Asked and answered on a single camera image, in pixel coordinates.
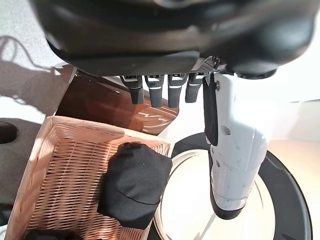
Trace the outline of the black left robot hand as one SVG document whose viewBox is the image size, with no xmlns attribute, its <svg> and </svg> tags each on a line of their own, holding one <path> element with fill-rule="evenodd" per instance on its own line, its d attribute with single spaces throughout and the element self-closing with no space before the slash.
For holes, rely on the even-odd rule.
<svg viewBox="0 0 320 240">
<path fill-rule="evenodd" d="M 168 104 L 204 74 L 210 200 L 236 218 L 265 159 L 283 91 L 277 69 L 310 45 L 317 0 L 32 0 L 52 51 L 95 76 L 119 76 L 142 101 L 142 82 L 168 80 Z"/>
</svg>

